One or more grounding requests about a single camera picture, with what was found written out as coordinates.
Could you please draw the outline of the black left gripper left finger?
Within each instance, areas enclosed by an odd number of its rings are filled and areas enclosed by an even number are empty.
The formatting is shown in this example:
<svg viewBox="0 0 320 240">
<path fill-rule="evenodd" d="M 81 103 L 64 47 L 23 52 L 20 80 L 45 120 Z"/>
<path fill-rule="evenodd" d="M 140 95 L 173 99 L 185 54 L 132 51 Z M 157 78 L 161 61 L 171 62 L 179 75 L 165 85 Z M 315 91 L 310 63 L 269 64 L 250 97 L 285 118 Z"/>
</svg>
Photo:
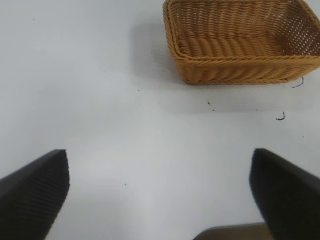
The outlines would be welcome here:
<svg viewBox="0 0 320 240">
<path fill-rule="evenodd" d="M 52 150 L 0 180 L 0 238 L 44 240 L 70 188 L 67 152 Z"/>
</svg>

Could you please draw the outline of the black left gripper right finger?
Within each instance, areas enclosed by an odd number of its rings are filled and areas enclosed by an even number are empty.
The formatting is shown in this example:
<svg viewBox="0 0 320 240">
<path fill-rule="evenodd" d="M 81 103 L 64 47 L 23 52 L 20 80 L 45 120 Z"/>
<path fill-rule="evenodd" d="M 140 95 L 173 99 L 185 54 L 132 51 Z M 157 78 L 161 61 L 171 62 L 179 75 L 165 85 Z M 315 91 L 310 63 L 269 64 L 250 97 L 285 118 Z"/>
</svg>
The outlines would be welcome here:
<svg viewBox="0 0 320 240">
<path fill-rule="evenodd" d="M 254 201 L 276 240 L 320 238 L 320 179 L 275 153 L 254 150 L 249 173 Z"/>
</svg>

